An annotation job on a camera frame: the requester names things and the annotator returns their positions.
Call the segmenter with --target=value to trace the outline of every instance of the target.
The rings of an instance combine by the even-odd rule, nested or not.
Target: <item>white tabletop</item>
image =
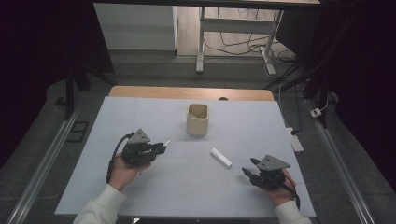
[[[187,134],[191,103],[209,106],[206,136]],[[55,214],[75,215],[106,185],[108,161],[120,139],[142,128],[151,143],[172,143],[165,153],[124,189],[119,215],[127,217],[275,217],[265,193],[250,185],[241,168],[258,174],[250,158],[266,154],[286,161],[297,183],[301,212],[313,217],[300,167],[276,102],[170,100],[107,97]],[[212,155],[217,148],[233,165]]]

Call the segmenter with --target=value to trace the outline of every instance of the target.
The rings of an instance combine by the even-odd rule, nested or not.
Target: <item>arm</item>
[[[121,191],[134,180],[137,174],[149,166],[150,164],[139,168],[131,167],[118,155],[114,160],[109,183],[99,197],[85,205],[73,223],[116,223],[117,212],[126,199]]]
[[[291,176],[287,170],[283,170],[286,179],[285,185],[291,189],[294,189],[296,183],[291,179]],[[311,224],[311,220],[308,217],[303,217],[297,208],[296,202],[293,196],[285,189],[273,189],[264,191],[268,194],[271,201],[273,202],[275,212],[279,218],[281,224]]]

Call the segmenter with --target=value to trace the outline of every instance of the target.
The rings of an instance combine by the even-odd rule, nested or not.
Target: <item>human hand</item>
[[[122,191],[125,186],[134,180],[137,174],[149,168],[151,165],[151,163],[149,163],[141,167],[133,167],[127,164],[120,155],[121,153],[118,153],[114,159],[113,171],[111,172],[110,181],[108,182],[111,187],[118,191]]]
[[[290,189],[295,190],[296,183],[291,178],[289,172],[286,169],[283,169],[282,171],[283,174],[286,176],[284,185],[286,185]],[[262,190],[268,194],[274,206],[278,206],[281,205],[282,203],[286,203],[288,201],[294,200],[294,196],[283,188],[272,189],[272,190],[262,189]]]

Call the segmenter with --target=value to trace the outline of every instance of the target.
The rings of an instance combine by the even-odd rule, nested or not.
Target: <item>beige cup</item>
[[[187,132],[193,135],[205,135],[209,123],[209,107],[191,104],[187,107]]]

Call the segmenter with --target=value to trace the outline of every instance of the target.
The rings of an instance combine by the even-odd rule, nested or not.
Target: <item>white sleeve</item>
[[[275,208],[279,223],[281,224],[311,224],[308,217],[303,217],[295,201],[282,203]]]
[[[124,194],[107,184],[99,197],[85,205],[73,223],[114,224],[117,221],[117,212],[125,199]]]

